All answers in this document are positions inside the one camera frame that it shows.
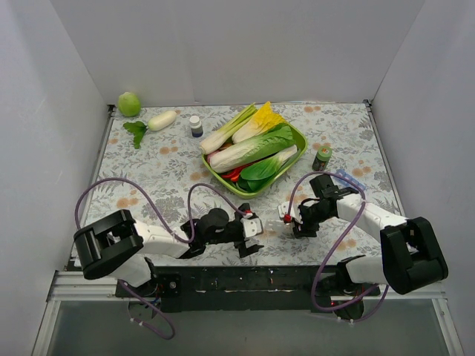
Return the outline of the green pill bottle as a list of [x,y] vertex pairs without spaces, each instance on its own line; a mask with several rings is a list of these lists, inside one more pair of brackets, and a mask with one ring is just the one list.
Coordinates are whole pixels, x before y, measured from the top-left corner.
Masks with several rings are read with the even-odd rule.
[[328,162],[333,154],[333,150],[330,146],[323,145],[321,146],[315,155],[315,158],[312,163],[312,169],[314,171],[324,171],[327,167]]

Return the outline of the clear weekly pill organizer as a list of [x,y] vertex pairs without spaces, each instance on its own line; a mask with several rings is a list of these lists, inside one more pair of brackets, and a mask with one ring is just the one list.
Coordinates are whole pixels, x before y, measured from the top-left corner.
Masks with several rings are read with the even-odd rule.
[[263,230],[268,234],[291,234],[292,226],[282,220],[266,220],[263,223]]

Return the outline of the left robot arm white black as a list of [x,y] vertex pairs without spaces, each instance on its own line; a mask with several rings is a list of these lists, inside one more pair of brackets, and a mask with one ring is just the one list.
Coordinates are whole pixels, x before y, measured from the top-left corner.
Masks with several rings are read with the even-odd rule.
[[97,280],[111,276],[124,280],[143,297],[151,296],[158,287],[154,265],[146,256],[159,255],[175,259],[191,259],[201,255],[208,245],[232,243],[244,258],[258,252],[262,245],[246,246],[246,242],[263,233],[261,219],[246,212],[235,213],[233,220],[221,208],[213,208],[200,219],[182,224],[172,232],[147,225],[118,210],[84,228],[73,236],[84,278]]

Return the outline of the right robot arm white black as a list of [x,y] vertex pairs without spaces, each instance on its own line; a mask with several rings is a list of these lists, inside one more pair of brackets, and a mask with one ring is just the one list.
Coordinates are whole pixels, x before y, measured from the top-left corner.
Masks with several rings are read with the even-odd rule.
[[338,263],[335,284],[341,293],[354,294],[368,283],[385,284],[407,294],[448,277],[448,265],[427,219],[390,213],[368,202],[355,183],[338,187],[333,182],[336,177],[310,174],[314,196],[298,207],[289,205],[282,220],[292,224],[295,237],[315,237],[321,223],[338,218],[379,243],[378,257],[361,255]]

